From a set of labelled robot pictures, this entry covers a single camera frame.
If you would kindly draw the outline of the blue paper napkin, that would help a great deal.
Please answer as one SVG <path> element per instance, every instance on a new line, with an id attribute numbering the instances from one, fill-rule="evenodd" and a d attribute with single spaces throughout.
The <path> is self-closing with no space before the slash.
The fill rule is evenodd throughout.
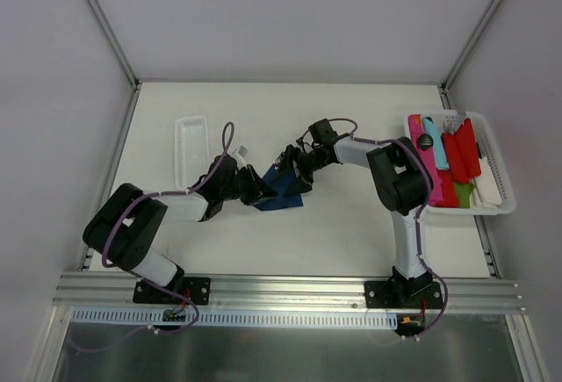
<path id="1" fill-rule="evenodd" d="M 284 177 L 280 177 L 278 180 L 274 181 L 273 178 L 275 175 L 275 167 L 271 165 L 263 175 L 263 181 L 269 185 L 271 189 L 277 192 L 277 196 L 275 198 L 264 200 L 263 202 L 255 205 L 255 208 L 262 212 L 272 212 L 302 207 L 304 203 L 300 194 L 285 194 L 291 184 L 296 181 L 295 173 L 291 170 Z"/>

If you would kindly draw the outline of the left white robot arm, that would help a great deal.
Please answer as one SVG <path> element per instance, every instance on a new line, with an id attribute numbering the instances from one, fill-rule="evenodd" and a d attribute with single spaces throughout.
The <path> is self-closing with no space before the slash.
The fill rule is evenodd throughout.
<path id="1" fill-rule="evenodd" d="M 173 303 L 183 295 L 184 270 L 153 248 L 172 202 L 178 202 L 188 221 L 204 222 L 227 201 L 255 206 L 276 196 L 252 165 L 221 155 L 186 191 L 146 193 L 134 184 L 122 184 L 87 224 L 83 242 L 101 255 L 104 265 L 143 278 L 162 302 Z"/>

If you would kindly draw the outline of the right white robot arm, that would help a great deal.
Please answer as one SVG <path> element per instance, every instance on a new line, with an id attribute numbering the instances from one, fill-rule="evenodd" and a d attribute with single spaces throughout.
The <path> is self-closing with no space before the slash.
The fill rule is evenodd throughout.
<path id="1" fill-rule="evenodd" d="M 349 164 L 368 169 L 382 205 L 391 213 L 395 240 L 392 270 L 393 297 L 409 308 L 422 301 L 433 282 L 424 255 L 425 208 L 433 181 L 413 142 L 407 137 L 373 141 L 353 133 L 339 134 L 329 119 L 310 125 L 305 135 L 312 144 L 305 147 L 299 138 L 274 161 L 275 179 L 288 172 L 296 180 L 285 191 L 287 196 L 308 193 L 313 188 L 313 173 L 331 164 Z"/>

